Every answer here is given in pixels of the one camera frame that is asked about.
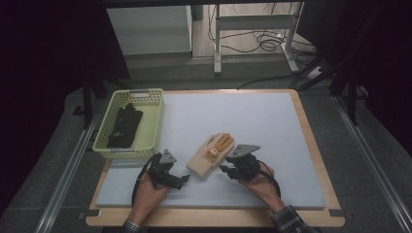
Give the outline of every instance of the plastic basket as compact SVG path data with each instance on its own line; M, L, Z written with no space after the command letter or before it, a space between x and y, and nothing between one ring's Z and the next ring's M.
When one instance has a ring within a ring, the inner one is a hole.
M143 112L135 140L129 149L107 148L109 135L115 126L119 108L125 107L128 103L132 103L136 110ZM163 105L162 89L119 90L114 92L94 141L93 150L106 158L112 159L147 159L158 153Z

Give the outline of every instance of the desk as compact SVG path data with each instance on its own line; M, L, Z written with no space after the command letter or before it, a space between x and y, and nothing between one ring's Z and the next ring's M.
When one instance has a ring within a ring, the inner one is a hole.
M330 211L341 210L335 192L331 185L325 164L312 134L309 122L294 90L201 90L201 91L170 91L166 93L288 93L293 101L299 118L300 126L305 137L310 155L319 177L326 206L317 211L298 211L300 216L312 226L338 227L345 222L343 216L331 216ZM90 210L100 210L99 216L88 216L86 223L91 226L121 226L130 208L102 208L95 205L100 188L106 178L111 161L106 161L100 181L96 187ZM186 226L186 227L269 227L273 226L269 220L270 213L266 210L211 210L211 209L169 209L161 208L145 221L146 226Z

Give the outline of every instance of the wrist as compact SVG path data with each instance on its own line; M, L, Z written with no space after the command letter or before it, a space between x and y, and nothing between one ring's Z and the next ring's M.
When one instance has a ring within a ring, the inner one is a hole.
M132 210L127 219L131 220L135 224L142 225L148 214L148 212Z
M282 199L280 199L279 197L265 200L265 203L273 214L278 214L286 207Z

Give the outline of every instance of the hand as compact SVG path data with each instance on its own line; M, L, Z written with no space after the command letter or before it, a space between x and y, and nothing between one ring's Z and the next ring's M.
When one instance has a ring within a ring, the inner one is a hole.
M260 163L260 170L268 174L275 175L275 171ZM274 214L285 208L285 204L278 196L275 186L264 175L258 174L249 181L239 180L241 184L246 186L256 197L260 198L269 207Z
M154 210L163 200L170 187L163 187L160 190L154 188L151 178L146 172L139 183L136 197L134 199L133 209L131 210L128 219L134 223L141 225L148 214Z

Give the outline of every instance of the wooden frame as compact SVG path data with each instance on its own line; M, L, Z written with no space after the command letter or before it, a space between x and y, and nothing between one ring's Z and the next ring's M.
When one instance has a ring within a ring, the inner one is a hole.
M333 186L330 182L324 161L319 152L313 136L309 121L303 110L299 96L296 91L290 89L276 90L184 90L165 91L166 94L173 93L289 93L294 108L302 127L302 131L312 156L321 187L323 189L326 206L322 210L297 211L299 215L311 226L340 227L345 223L344 216L331 216L330 210L341 211ZM99 210L98 216L88 216L86 223L90 226L121 226L127 219L131 208L98 208L95 205L98 193L105 181L111 160L106 161L100 181L96 187L90 210ZM266 210L222 210L222 209L174 209L159 208L146 219L145 226L156 227L273 227Z

